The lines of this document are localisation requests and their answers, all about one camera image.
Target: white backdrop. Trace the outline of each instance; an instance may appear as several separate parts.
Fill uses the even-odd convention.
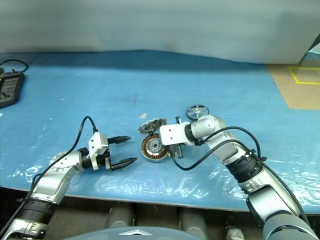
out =
[[[297,63],[320,0],[0,0],[0,51],[160,50]]]

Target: plastic sheet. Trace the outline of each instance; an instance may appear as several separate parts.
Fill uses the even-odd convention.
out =
[[[320,213],[320,112],[288,109],[266,66],[148,51],[3,54],[0,60],[12,57],[35,60],[19,102],[0,110],[2,187],[29,189],[51,157],[72,146],[82,118],[90,115],[108,137],[132,137],[110,146],[115,163],[138,159],[117,171],[88,169],[76,175],[69,195],[247,211],[246,196],[214,156],[185,172],[169,158],[152,163],[140,153],[142,123],[166,117],[174,124],[176,116],[187,121],[186,108],[201,103],[228,126],[250,130],[268,157],[266,163],[306,212]],[[236,97],[244,95],[241,101]],[[248,136],[233,133],[254,147]],[[85,125],[78,148],[86,147],[91,135],[91,126]],[[179,161],[189,166],[208,150],[206,145],[183,146]]]

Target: floor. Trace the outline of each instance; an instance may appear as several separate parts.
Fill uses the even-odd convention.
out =
[[[21,191],[1,188],[1,227],[5,224],[15,208],[17,198],[24,197]],[[123,205],[115,201],[96,199],[81,199],[65,197],[56,209],[45,240],[61,240],[107,227],[110,209]],[[155,204],[133,203],[135,226],[158,226],[179,229],[179,213],[186,208]],[[224,240],[226,237],[225,224],[228,217],[234,217],[235,224],[244,234],[246,240],[262,240],[262,230],[256,225],[248,212],[231,212],[223,210],[193,209],[205,220],[208,239]]]

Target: wire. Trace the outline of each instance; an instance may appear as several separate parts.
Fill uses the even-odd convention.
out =
[[[40,175],[41,175],[41,173],[34,175],[34,177],[32,179],[31,186],[33,186],[35,184],[35,181],[36,181],[37,177],[39,177]]]
[[[85,122],[86,120],[89,119],[92,127],[93,127],[93,133],[97,132],[97,128],[96,125],[94,123],[94,121],[92,120],[92,118],[90,116],[85,116],[81,122],[78,134],[76,136],[75,142],[73,144],[73,146],[70,148],[69,151],[67,151],[65,154],[63,154],[62,156],[60,156],[59,158],[57,158],[54,162],[52,162],[42,173],[37,174],[33,177],[32,183],[31,183],[31,188],[29,190],[29,192],[27,193],[26,197],[24,198],[23,202],[20,204],[20,206],[18,207],[18,209],[14,212],[14,214],[10,217],[9,221],[5,224],[5,226],[1,229],[0,231],[0,237],[3,237],[3,235],[6,233],[7,229],[9,228],[9,226],[11,225],[11,223],[13,222],[13,220],[17,217],[17,215],[19,214],[20,210],[23,208],[23,206],[25,205],[26,201],[30,198],[31,194],[34,192],[37,184],[39,183],[40,179],[46,174],[46,172],[51,169],[57,162],[59,162],[61,159],[63,159],[65,156],[67,156],[68,154],[70,154],[77,146],[82,130],[84,128]]]
[[[24,61],[21,61],[21,60],[19,60],[19,59],[8,59],[8,60],[5,60],[5,61],[3,61],[3,62],[0,63],[0,66],[3,65],[3,64],[5,64],[5,63],[7,63],[7,62],[19,62],[19,63],[24,64],[24,65],[25,65],[25,68],[24,68],[22,71],[20,71],[20,72],[25,72],[25,71],[27,71],[28,68],[29,68],[29,66],[28,66],[27,63],[25,63]]]
[[[196,161],[194,164],[192,164],[189,167],[183,167],[181,166],[175,159],[175,157],[172,155],[172,160],[174,162],[174,164],[180,168],[183,171],[189,171],[191,169],[194,169],[196,166],[198,166],[200,163],[202,163],[207,157],[209,157],[214,151],[216,151],[218,148],[222,147],[225,144],[228,143],[237,143],[240,144],[246,151],[249,151],[249,149],[247,148],[246,145],[244,145],[241,141],[236,140],[236,139],[229,139],[229,140],[225,140],[220,142],[218,145],[214,146],[213,148],[211,148],[205,155],[203,155],[203,157],[201,157],[198,161]]]
[[[220,129],[221,132],[227,130],[228,127],[222,128]],[[242,142],[240,142],[239,140],[236,139],[229,139],[229,140],[225,140],[220,142],[218,145],[216,145],[214,148],[210,149],[205,155],[203,155],[203,157],[201,157],[198,161],[196,161],[193,165],[189,166],[189,167],[183,167],[181,166],[176,160],[175,157],[172,156],[172,160],[174,162],[174,164],[180,168],[181,170],[184,171],[189,171],[193,168],[195,168],[196,166],[198,166],[200,163],[202,163],[208,156],[210,156],[214,151],[216,151],[218,148],[222,147],[225,144],[228,143],[237,143],[240,144],[246,151],[250,151],[249,148],[243,144]],[[301,218],[303,219],[303,221],[308,224],[310,226],[309,220],[307,218],[307,215],[304,211],[304,209],[302,208],[301,204],[299,203],[298,199],[296,198],[295,194],[291,191],[291,189],[289,188],[289,186],[281,179],[281,177],[271,169],[271,167],[269,167],[267,164],[265,164],[260,157],[255,156],[254,154],[252,154],[252,156],[254,157],[255,160],[257,160],[262,166],[264,166],[267,170],[269,170],[269,172],[283,185],[283,187],[285,188],[285,190],[288,192],[288,194],[291,196],[292,200],[294,201],[295,205],[297,206]]]
[[[258,156],[258,158],[260,159],[261,158],[261,149],[260,149],[260,144],[257,140],[257,138],[251,133],[249,132],[247,129],[243,128],[243,127],[239,127],[239,126],[227,126],[227,127],[224,127],[224,128],[221,128],[219,129],[218,131],[215,131],[214,133],[210,134],[208,137],[206,137],[203,142],[207,142],[210,138],[212,138],[213,136],[223,132],[223,131],[226,131],[226,130],[229,130],[229,129],[237,129],[237,130],[240,130],[240,131],[243,131],[245,132],[246,134],[248,134],[252,140],[254,141],[255,143],[255,146],[256,146],[256,154]]]

